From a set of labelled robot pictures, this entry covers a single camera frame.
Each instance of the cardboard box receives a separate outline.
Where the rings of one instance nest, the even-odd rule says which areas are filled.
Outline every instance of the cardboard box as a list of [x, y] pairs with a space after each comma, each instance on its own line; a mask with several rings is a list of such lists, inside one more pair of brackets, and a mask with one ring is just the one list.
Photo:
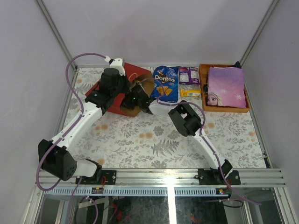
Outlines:
[[250, 109], [250, 104], [248, 101], [248, 96], [246, 92], [246, 88], [244, 86], [244, 93], [245, 93], [245, 101], [246, 101], [246, 108], [237, 108], [237, 107], [230, 107], [230, 106], [209, 106], [207, 104], [207, 95], [204, 93], [204, 84], [207, 84], [207, 77], [209, 73], [210, 67], [231, 67], [231, 64], [200, 64], [199, 65], [199, 80], [200, 80], [200, 88], [201, 88], [201, 100], [202, 100], [202, 109], [204, 111], [211, 111], [211, 112], [234, 112], [234, 113], [247, 113]]
[[[153, 78], [153, 75], [151, 71], [137, 67], [135, 65], [125, 63], [124, 65], [126, 75], [128, 77], [128, 80], [130, 83], [133, 83], [135, 80], [142, 81], [145, 78]], [[143, 88], [146, 92], [146, 94], [150, 97], [151, 93], [154, 90], [154, 80], [153, 79], [148, 79], [144, 81], [143, 83]], [[99, 87], [95, 83], [95, 85], [85, 94], [88, 96], [92, 90], [98, 90]], [[112, 113], [117, 113], [125, 116], [130, 116], [130, 117], [135, 117], [139, 114], [141, 109], [139, 107], [135, 107], [135, 109], [131, 110], [126, 107], [121, 106], [122, 100], [125, 98], [125, 94], [119, 94], [115, 99], [114, 99], [114, 104], [108, 109], [109, 112]]]

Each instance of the blonde hair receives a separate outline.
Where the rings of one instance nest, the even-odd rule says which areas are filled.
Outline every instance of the blonde hair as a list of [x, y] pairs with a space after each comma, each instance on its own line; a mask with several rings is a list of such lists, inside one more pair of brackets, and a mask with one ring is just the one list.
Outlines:
[[214, 92], [208, 93], [208, 97], [211, 95], [217, 99], [217, 106], [223, 106], [222, 99], [217, 93], [214, 93]]

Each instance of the floor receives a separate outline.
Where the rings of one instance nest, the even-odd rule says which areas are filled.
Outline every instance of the floor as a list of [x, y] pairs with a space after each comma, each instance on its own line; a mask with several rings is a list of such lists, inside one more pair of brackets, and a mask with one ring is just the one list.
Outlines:
[[[78, 70], [75, 90], [82, 100], [102, 72], [103, 68]], [[183, 99], [201, 106], [201, 98]], [[65, 125], [78, 111], [79, 103], [72, 96]], [[234, 168], [266, 167], [249, 112], [205, 114], [205, 132]], [[209, 167], [192, 141], [176, 131], [170, 118], [143, 112], [135, 118], [109, 112], [104, 117], [95, 122], [80, 140], [72, 155], [74, 158], [88, 158], [105, 168]]]

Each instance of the black mounting plate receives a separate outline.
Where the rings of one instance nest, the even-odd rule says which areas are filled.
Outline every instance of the black mounting plate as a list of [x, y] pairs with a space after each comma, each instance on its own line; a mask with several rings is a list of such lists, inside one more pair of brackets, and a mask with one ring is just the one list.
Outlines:
[[[198, 169], [198, 180], [200, 185], [226, 185], [222, 179], [219, 183], [214, 178], [213, 172], [210, 169]], [[228, 175], [227, 181], [230, 181], [230, 185], [241, 185], [239, 172], [233, 170], [230, 175]]]
[[117, 171], [116, 170], [102, 170], [102, 175], [101, 178], [99, 179], [99, 181], [95, 182], [94, 180], [89, 180], [88, 177], [83, 178], [82, 182], [80, 183], [80, 185], [82, 184], [88, 184], [88, 185], [102, 185], [102, 180], [104, 180], [104, 177], [106, 177], [106, 182], [105, 185], [115, 185], [116, 183], [116, 174]]

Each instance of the perforated metal strip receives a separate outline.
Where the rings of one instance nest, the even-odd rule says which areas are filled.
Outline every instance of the perforated metal strip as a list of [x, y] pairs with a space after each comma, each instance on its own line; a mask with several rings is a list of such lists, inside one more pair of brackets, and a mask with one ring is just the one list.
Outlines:
[[[71, 195], [72, 187], [56, 187], [47, 194]], [[167, 188], [126, 188], [105, 187], [103, 193], [98, 193], [92, 187], [78, 187], [76, 196], [167, 196]], [[226, 196], [217, 195], [215, 188], [175, 188], [175, 196]]]

